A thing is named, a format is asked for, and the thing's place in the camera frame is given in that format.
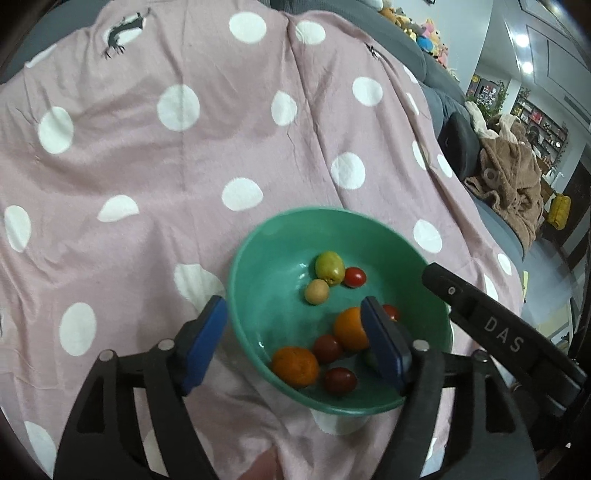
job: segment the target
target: bookshelf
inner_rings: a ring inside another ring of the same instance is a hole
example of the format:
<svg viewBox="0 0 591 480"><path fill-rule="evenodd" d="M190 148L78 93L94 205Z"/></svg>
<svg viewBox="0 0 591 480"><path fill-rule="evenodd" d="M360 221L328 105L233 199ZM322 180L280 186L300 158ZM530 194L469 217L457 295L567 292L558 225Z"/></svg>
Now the bookshelf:
<svg viewBox="0 0 591 480"><path fill-rule="evenodd" d="M511 114L523 122L527 132L531 127L540 131L538 142L533 146L538 148L543 159L547 158L552 165L555 164L564 151L569 136L568 129L553 121L521 93L515 100Z"/></svg>

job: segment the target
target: screw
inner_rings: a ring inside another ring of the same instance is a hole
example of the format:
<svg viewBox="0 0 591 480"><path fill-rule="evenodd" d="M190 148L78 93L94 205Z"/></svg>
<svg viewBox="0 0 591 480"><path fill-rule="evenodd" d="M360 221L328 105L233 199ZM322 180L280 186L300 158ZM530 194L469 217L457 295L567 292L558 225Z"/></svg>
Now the screw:
<svg viewBox="0 0 591 480"><path fill-rule="evenodd" d="M413 348L419 352L426 352L429 350L429 342L426 340L415 340L413 342Z"/></svg>
<svg viewBox="0 0 591 480"><path fill-rule="evenodd" d="M483 350L476 350L472 356L474 357L475 360L482 362L482 363L486 363L488 362L488 354L483 351Z"/></svg>
<svg viewBox="0 0 591 480"><path fill-rule="evenodd" d="M99 360L101 362L108 362L109 360L111 360L113 358L113 350L103 350L100 354L99 354Z"/></svg>
<svg viewBox="0 0 591 480"><path fill-rule="evenodd" d="M158 344L158 348L163 351L170 350L172 347L174 347L174 340L172 340L172 338L160 340L160 343Z"/></svg>

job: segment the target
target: green bowl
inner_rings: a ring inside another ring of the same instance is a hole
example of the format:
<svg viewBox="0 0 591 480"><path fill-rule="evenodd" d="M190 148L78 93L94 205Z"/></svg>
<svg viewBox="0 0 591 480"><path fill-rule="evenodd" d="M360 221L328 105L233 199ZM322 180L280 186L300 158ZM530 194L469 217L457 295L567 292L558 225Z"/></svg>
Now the green bowl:
<svg viewBox="0 0 591 480"><path fill-rule="evenodd" d="M368 280L355 290L332 287L325 303L311 306L304 300L304 289L315 278L316 257L326 250L337 252L346 266L363 269ZM450 351L446 305L421 282L426 265L404 238L366 216L322 207L281 213L248 236L232 264L228 304L234 331L263 378L293 400L338 415L391 410L403 398L365 364L362 355L331 364L352 369L358 378L357 388L340 398L325 392L321 382L295 390L268 366L281 347L311 348L320 335L332 331L342 310L359 306L368 295L398 307L401 323L414 338Z"/></svg>

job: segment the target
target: door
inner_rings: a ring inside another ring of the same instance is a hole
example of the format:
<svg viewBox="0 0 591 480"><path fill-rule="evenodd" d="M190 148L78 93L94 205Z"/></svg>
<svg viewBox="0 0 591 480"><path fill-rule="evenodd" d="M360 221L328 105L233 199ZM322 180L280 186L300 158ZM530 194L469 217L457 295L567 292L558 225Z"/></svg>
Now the door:
<svg viewBox="0 0 591 480"><path fill-rule="evenodd" d="M566 226L562 230L554 230L554 240L562 247L567 238L573 233L591 203L591 174L581 162L575 168L564 194L570 197L570 213Z"/></svg>

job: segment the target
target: brown blanket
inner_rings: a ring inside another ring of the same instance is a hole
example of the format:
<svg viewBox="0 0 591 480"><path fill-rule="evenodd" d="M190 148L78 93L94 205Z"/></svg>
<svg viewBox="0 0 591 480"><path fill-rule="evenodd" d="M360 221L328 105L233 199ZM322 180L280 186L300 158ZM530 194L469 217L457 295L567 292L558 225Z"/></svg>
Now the brown blanket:
<svg viewBox="0 0 591 480"><path fill-rule="evenodd" d="M499 117L488 128L499 131ZM480 175L465 180L470 191L491 208L519 237L524 253L535 240L535 226L542 211L541 171L525 137L525 127L516 119L511 132L517 144L502 137L481 138Z"/></svg>

